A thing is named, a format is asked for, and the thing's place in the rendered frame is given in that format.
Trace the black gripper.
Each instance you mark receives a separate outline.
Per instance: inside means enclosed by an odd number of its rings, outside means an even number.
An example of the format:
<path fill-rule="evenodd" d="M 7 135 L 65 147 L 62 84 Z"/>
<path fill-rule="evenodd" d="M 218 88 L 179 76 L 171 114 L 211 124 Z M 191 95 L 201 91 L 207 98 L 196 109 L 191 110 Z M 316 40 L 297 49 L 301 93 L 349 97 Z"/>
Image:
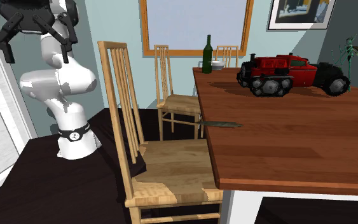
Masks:
<path fill-rule="evenodd" d="M 61 44 L 64 63 L 69 63 L 67 53 L 72 51 L 72 44 L 76 44 L 78 39 L 68 13 L 62 12 L 58 15 L 58 20 L 67 27 L 68 38 L 63 38 L 52 28 L 55 17 L 49 0 L 0 0 L 0 14 L 7 20 L 0 30 L 0 50 L 3 51 L 7 63 L 15 62 L 9 41 L 18 31 L 51 34 Z"/>

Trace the dark robot stand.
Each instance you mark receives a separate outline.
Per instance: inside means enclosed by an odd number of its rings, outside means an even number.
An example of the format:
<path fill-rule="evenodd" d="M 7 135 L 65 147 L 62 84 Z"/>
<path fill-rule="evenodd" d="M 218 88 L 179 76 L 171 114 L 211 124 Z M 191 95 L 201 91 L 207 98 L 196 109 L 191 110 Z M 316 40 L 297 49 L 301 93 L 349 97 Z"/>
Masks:
<path fill-rule="evenodd" d="M 0 224 L 132 224 L 108 109 L 90 119 L 102 146 L 57 157 L 57 136 L 31 139 L 0 187 Z"/>

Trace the light wooden slat-back chair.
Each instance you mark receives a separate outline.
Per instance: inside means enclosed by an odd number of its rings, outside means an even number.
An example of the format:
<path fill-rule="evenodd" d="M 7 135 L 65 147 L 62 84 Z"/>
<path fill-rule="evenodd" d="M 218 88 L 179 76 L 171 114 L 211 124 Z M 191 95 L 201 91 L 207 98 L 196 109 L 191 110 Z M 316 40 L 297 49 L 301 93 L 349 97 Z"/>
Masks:
<path fill-rule="evenodd" d="M 198 97 L 174 93 L 168 45 L 155 45 L 154 58 L 160 140 L 163 140 L 163 122 L 170 122 L 171 132 L 175 123 L 194 126 L 194 138 L 198 139 L 199 131 L 203 136 L 203 126 L 198 123 L 202 120 Z M 176 120 L 175 115 L 192 116 L 194 122 Z"/>
<path fill-rule="evenodd" d="M 217 45 L 215 60 L 217 60 L 217 58 L 221 56 L 223 62 L 225 63 L 224 66 L 230 67 L 232 58 L 235 58 L 235 67 L 238 67 L 238 54 L 238 45 Z"/>
<path fill-rule="evenodd" d="M 221 205 L 204 139 L 145 141 L 126 43 L 98 42 L 116 151 L 132 224 L 220 219 L 221 213 L 142 218 L 143 209 Z"/>

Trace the wooden framed window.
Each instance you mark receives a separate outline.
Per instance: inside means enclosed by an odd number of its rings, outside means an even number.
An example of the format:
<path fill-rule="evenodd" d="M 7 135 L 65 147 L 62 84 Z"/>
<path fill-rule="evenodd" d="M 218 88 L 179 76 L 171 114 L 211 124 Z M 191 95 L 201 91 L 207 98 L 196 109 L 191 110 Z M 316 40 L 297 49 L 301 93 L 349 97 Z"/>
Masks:
<path fill-rule="evenodd" d="M 155 45 L 168 45 L 171 56 L 200 57 L 212 46 L 247 50 L 254 0 L 139 0 L 142 52 L 154 55 Z"/>

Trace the dark green glass bottle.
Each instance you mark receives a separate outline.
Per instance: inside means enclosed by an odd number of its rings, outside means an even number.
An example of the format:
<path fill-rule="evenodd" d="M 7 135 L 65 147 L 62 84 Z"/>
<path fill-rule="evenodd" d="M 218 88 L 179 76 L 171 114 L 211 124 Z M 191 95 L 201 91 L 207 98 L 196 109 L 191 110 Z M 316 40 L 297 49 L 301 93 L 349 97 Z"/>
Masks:
<path fill-rule="evenodd" d="M 202 59 L 202 73 L 209 74 L 212 72 L 212 45 L 211 45 L 211 35 L 207 35 L 207 43 L 203 49 L 203 59 Z"/>

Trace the dark grey knife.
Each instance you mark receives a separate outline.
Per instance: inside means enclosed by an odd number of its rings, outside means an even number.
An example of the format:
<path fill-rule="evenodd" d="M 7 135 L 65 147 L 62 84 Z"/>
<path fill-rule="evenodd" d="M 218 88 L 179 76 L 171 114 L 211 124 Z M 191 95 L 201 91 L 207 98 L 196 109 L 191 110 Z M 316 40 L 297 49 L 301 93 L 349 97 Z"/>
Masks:
<path fill-rule="evenodd" d="M 222 122 L 222 121 L 199 121 L 196 124 L 210 126 L 210 127 L 242 127 L 243 125 L 236 122 Z"/>

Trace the red and black toy tractor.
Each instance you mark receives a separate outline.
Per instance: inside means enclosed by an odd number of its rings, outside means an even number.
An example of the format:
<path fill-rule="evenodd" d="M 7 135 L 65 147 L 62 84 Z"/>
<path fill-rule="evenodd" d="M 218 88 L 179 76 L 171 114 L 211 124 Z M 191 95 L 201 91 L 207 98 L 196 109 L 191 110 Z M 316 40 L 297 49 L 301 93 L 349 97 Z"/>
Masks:
<path fill-rule="evenodd" d="M 340 67 L 328 62 L 311 64 L 292 53 L 275 57 L 256 57 L 243 62 L 237 81 L 257 97 L 283 97 L 294 87 L 317 87 L 337 97 L 347 92 L 350 80 Z"/>

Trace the wooden table with white legs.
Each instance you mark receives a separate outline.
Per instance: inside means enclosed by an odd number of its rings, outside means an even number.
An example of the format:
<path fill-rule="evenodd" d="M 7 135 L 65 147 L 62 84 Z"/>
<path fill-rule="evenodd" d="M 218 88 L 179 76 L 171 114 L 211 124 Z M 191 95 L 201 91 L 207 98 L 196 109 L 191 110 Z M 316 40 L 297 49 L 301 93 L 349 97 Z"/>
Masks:
<path fill-rule="evenodd" d="M 256 97 L 237 72 L 193 69 L 203 119 L 238 123 L 205 130 L 220 224 L 254 224 L 265 197 L 358 201 L 358 88 Z"/>

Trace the green insect figure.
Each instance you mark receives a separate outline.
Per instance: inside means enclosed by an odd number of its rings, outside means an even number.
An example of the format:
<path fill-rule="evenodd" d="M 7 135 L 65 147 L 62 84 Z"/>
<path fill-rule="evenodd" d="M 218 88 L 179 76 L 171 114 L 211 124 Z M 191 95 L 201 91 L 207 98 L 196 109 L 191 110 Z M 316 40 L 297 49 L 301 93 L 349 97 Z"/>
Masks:
<path fill-rule="evenodd" d="M 354 34 L 353 36 L 346 39 L 345 47 L 344 49 L 339 46 L 340 56 L 338 60 L 334 59 L 333 51 L 331 51 L 331 56 L 333 60 L 333 64 L 336 65 L 337 63 L 340 63 L 340 65 L 343 65 L 344 59 L 348 62 L 348 79 L 351 81 L 351 67 L 352 67 L 352 57 L 354 55 L 358 56 L 358 46 L 354 46 L 353 42 L 356 39 L 357 34 Z"/>

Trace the white framed wall picture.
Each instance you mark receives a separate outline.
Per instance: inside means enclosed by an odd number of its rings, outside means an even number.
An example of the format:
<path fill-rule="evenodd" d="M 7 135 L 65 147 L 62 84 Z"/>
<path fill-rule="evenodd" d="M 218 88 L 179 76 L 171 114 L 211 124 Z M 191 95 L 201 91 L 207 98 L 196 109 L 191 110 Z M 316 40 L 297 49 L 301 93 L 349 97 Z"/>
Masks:
<path fill-rule="evenodd" d="M 269 30 L 327 29 L 336 0 L 273 0 Z"/>

